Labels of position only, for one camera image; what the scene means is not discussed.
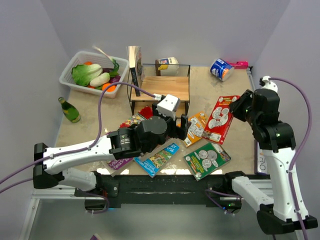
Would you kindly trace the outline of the red back cover book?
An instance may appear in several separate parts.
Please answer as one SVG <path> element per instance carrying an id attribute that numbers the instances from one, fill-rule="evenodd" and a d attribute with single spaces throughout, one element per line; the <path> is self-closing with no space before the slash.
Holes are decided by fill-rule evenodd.
<path id="1" fill-rule="evenodd" d="M 234 116 L 230 104 L 237 101 L 239 95 L 220 96 L 204 127 L 202 138 L 222 145 L 231 126 Z"/>

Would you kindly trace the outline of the black floral cover book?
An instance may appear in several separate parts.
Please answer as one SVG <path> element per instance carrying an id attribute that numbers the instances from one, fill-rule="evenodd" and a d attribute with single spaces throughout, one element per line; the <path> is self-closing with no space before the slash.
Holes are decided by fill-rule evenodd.
<path id="1" fill-rule="evenodd" d="M 140 87 L 144 78 L 141 47 L 131 45 L 128 46 L 127 50 L 132 83 Z"/>

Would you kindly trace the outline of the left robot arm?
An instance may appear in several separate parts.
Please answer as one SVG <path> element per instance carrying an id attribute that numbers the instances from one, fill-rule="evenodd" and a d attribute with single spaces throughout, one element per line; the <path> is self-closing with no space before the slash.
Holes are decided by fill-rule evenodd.
<path id="1" fill-rule="evenodd" d="M 34 146 L 33 186 L 49 189 L 61 184 L 99 196 L 104 190 L 101 175 L 80 171 L 77 166 L 143 156 L 165 144 L 168 138 L 184 140 L 190 125 L 185 114 L 177 125 L 176 110 L 162 113 L 160 105 L 154 102 L 150 118 L 99 136 L 94 141 L 61 148 L 38 143 Z"/>

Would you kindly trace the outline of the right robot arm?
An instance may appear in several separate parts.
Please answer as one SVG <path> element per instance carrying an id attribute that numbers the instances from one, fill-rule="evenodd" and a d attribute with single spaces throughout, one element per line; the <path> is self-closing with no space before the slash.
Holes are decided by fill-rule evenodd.
<path id="1" fill-rule="evenodd" d="M 247 176 L 236 172 L 223 183 L 223 192 L 230 197 L 239 194 L 254 209 L 261 230 L 266 235 L 282 235 L 297 230 L 305 232 L 318 227 L 318 220 L 309 214 L 299 189 L 294 156 L 296 141 L 292 127 L 280 121 L 280 98 L 271 89 L 246 90 L 229 105 L 232 115 L 247 122 L 264 155 L 273 197 L 252 184 Z"/>

